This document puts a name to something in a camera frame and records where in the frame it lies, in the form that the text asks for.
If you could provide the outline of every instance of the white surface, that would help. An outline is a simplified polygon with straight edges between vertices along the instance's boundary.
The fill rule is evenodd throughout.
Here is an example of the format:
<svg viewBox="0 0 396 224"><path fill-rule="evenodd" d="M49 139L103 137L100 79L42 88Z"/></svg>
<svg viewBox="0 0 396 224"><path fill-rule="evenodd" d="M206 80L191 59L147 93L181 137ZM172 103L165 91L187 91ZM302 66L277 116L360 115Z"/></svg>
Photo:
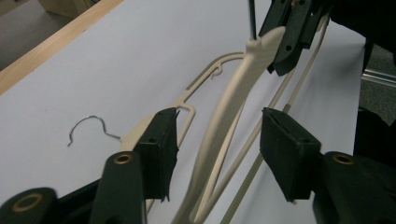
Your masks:
<svg viewBox="0 0 396 224"><path fill-rule="evenodd" d="M257 1L258 30L270 1ZM0 97L0 203L29 188L51 187L58 196L100 177L120 143L102 134L127 134L139 120L170 105L218 56L245 50L248 3L221 1L124 0L92 28ZM327 36L290 114L321 143L322 152L350 153L358 108L363 38L331 23ZM304 52L296 76L304 69ZM206 82L189 103L197 115L178 153L170 203L155 203L149 223L170 223L190 181L196 151L220 94L238 62ZM235 132L227 168L282 80L264 74L247 100ZM276 108L288 100L287 90ZM259 141L206 223L219 223L252 160ZM311 202L286 203L264 165L233 223L315 223Z"/></svg>

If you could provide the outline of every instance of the metal hanger hook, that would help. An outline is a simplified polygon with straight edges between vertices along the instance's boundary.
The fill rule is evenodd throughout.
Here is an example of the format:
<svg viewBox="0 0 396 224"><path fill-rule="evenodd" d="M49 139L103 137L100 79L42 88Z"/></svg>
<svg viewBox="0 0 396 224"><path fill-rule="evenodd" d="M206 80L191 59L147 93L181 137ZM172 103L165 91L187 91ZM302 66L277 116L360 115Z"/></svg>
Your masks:
<svg viewBox="0 0 396 224"><path fill-rule="evenodd" d="M84 120L86 120L86 119L99 119L99 120L102 122L103 132L104 132L105 134L107 134L107 135L110 136L110 137L117 138L117 139L119 139L119 140L121 139L121 137L116 136L115 134L112 134L112 133L108 133L108 132L107 132L105 121L104 121L102 118L100 118L100 117L98 117L98 116L95 116L95 115L90 115L90 116L88 116L88 117L86 117L86 118L84 118L84 119L81 119L79 122L77 122L77 123L75 123L75 125L73 125L73 127L72 127L72 129L70 130L70 133L69 133L70 142L67 144L68 147L70 147L70 145L72 145L72 143L73 143L73 131L76 129L76 127L77 127L82 121L84 121Z"/></svg>

